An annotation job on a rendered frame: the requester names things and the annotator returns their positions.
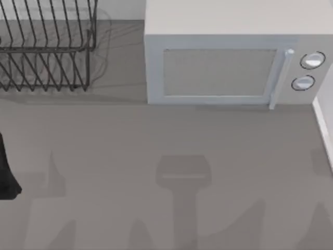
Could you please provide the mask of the microwave oven door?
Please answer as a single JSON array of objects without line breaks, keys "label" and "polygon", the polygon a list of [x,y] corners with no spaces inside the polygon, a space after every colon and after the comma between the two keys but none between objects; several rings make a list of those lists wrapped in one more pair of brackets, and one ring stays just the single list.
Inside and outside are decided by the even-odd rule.
[{"label": "microwave oven door", "polygon": [[149,104],[266,105],[294,35],[145,34]]}]

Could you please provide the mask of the pale microwave oven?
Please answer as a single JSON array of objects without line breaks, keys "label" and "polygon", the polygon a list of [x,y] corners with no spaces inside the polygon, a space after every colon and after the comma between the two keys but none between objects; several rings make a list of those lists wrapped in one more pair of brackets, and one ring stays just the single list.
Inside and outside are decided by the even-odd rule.
[{"label": "pale microwave oven", "polygon": [[[298,41],[277,105],[310,105],[333,65],[333,0],[146,0],[145,34],[294,35]],[[301,58],[316,51],[325,62],[303,69]],[[315,84],[295,91],[292,81],[306,75]]]}]

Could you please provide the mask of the small white microwave knob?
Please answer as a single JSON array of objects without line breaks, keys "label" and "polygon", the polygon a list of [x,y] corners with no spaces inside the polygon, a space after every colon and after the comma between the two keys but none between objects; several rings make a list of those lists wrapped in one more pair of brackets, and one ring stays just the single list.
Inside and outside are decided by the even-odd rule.
[{"label": "small white microwave knob", "polygon": [[291,87],[295,91],[306,91],[310,89],[314,84],[315,78],[310,75],[306,75],[303,77],[295,78],[291,83]]}]

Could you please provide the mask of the large white microwave knob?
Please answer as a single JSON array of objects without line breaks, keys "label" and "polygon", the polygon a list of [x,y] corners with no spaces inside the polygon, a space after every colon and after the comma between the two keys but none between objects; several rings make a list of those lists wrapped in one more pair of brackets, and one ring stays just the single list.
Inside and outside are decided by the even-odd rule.
[{"label": "large white microwave knob", "polygon": [[312,70],[320,67],[326,60],[324,53],[316,51],[314,53],[305,54],[300,60],[300,66],[306,70]]}]

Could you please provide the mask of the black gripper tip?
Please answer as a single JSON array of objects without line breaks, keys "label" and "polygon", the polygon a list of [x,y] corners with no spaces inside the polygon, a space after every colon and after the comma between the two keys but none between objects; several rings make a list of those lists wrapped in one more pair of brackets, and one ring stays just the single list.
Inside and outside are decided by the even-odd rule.
[{"label": "black gripper tip", "polygon": [[10,169],[3,135],[0,133],[0,200],[14,200],[21,192],[22,187]]}]

